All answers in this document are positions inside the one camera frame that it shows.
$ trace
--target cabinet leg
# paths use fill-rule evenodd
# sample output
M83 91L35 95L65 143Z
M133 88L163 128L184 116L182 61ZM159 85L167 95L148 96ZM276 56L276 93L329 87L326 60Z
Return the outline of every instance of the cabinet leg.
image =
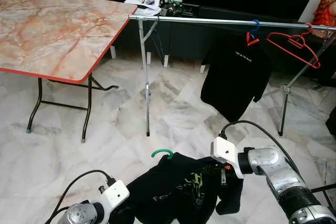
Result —
M163 62L163 67L164 68L168 67L168 59L169 59L169 55L165 55L164 56L164 62Z
M117 58L117 52L115 51L115 46L111 46L110 50L111 50L112 59L116 59Z
M150 65L152 62L152 53L147 52L147 65Z
M199 68L199 73L204 73L205 66L206 65L201 65L201 67Z

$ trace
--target white tile floor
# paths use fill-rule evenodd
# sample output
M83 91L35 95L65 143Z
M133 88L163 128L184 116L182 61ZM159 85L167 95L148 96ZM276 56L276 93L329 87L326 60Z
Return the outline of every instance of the white tile floor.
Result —
M129 183L154 166L152 151L170 148L191 157L208 156L210 142L227 121L200 100L206 73L199 64L170 59L164 69L153 56L151 136L145 137L142 62L137 54L104 59L93 73L104 86L117 90L93 91L87 142L80 143L85 113L42 105L26 134L26 124L37 99L37 79L0 73L0 223L44 223L68 183L90 169L103 169ZM267 91L291 76L274 74ZM285 133L277 139L297 163L309 187L336 182L336 141L324 121L336 105L336 90L301 78L290 98ZM46 100L86 105L83 88L43 81ZM277 136L281 94L251 103L242 119L259 123ZM239 148L262 147L270 140L250 125L229 128L229 140ZM64 206L99 195L99 175L78 181ZM335 191L329 192L335 202ZM317 197L326 203L321 194ZM239 213L213 214L208 223L287 223L285 214L267 188L264 177L248 175Z

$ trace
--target black cable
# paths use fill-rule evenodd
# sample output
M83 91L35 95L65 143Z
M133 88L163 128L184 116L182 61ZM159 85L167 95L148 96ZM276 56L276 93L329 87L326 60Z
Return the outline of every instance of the black cable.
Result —
M63 209L65 210L64 208L61 208L60 210L58 210L59 206L61 205L62 201L64 200L68 190L70 189L70 187L77 181L79 180L80 178L90 174L90 173L102 173L105 175L106 179L107 179L107 184L108 186L111 186L113 185L116 181L114 178L110 177L106 172L104 172L103 170L90 170L86 173L83 173L81 175L79 175L77 178L75 178L69 185L68 187L65 189L64 193L62 194L61 198L59 199L53 213L51 214L50 218L45 222L45 224L50 224L50 222L52 221L52 219Z
M276 145L280 148L280 150L284 153L284 155L286 156L286 158L288 159L288 164L292 167L293 170L295 170L295 172L297 172L300 176L300 172L299 169L297 168L296 164L294 163L294 161L292 160L292 158L289 156L289 154L286 152L286 150L283 148L283 146L271 135L269 134L264 128L262 128L259 124L256 124L254 122L248 121L248 120L239 120L239 121L235 121L235 122L231 122L226 124L223 129L220 132L220 135L222 138L227 139L226 135L225 135L225 130L226 128L228 128L230 125L234 125L237 123L248 123L248 124L252 124L253 126L257 127L258 129L260 129L262 132L264 132L270 139L273 140L274 143L276 143Z

